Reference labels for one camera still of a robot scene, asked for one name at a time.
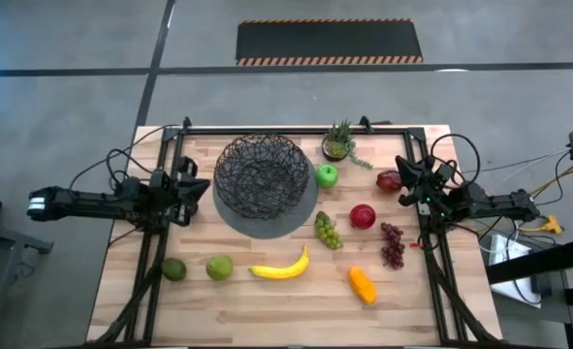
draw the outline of concrete floor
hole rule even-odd
[[[146,67],[165,0],[0,1],[0,69]],[[162,66],[234,65],[236,23],[285,17],[413,18],[427,63],[573,61],[573,0],[179,0]],[[0,348],[81,343],[111,222],[25,216],[27,194],[66,186],[134,133],[144,77],[0,78],[1,222],[55,241],[36,273],[19,280],[0,321]],[[361,115],[400,124],[450,124],[480,149],[486,166],[563,148],[573,130],[573,71],[161,77],[147,125],[325,124]],[[473,156],[458,143],[463,169]],[[496,191],[530,189],[553,176],[534,166]],[[512,173],[482,174],[493,187]],[[105,169],[77,187],[108,190]],[[573,240],[573,177],[547,206]],[[556,190],[543,200],[556,196]],[[513,343],[565,346],[560,325],[500,316]]]

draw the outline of grapes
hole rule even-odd
[[[388,264],[394,270],[400,270],[404,267],[402,254],[404,254],[404,244],[400,243],[400,238],[404,234],[398,227],[387,223],[381,223],[383,238],[388,245],[381,248],[381,256],[385,260],[384,266]]]
[[[319,211],[318,214],[316,214],[314,227],[316,227],[316,237],[318,237],[325,246],[332,250],[342,248],[344,244],[340,239],[340,235],[335,232],[335,226],[325,212]]]

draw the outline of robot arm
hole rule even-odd
[[[470,183],[446,193],[443,189],[454,169],[441,164],[433,172],[434,162],[431,156],[415,164],[400,156],[396,157],[402,185],[409,189],[407,195],[401,195],[398,199],[401,205],[427,204],[431,216],[447,223],[497,216],[528,222],[540,215],[533,200],[523,189],[508,195],[490,196],[478,184]]]
[[[198,166],[191,159],[184,157],[181,163],[177,179],[155,170],[148,184],[128,177],[116,185],[113,194],[58,186],[36,190],[29,195],[27,214],[41,222],[67,216],[124,219],[145,231],[164,229],[167,221],[186,226],[210,181],[195,178]]]

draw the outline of red grapes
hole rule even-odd
[[[402,254],[404,253],[404,244],[400,243],[400,238],[404,232],[398,227],[387,223],[381,223],[381,230],[383,231],[383,238],[388,242],[388,245],[381,248],[381,256],[385,260],[384,266],[388,264],[394,270],[399,270],[404,267]]]

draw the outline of orange bell pepper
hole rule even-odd
[[[353,290],[364,303],[372,304],[376,301],[376,289],[374,288],[374,284],[367,278],[361,268],[351,267],[351,270],[348,272],[348,278],[349,281],[351,281]]]

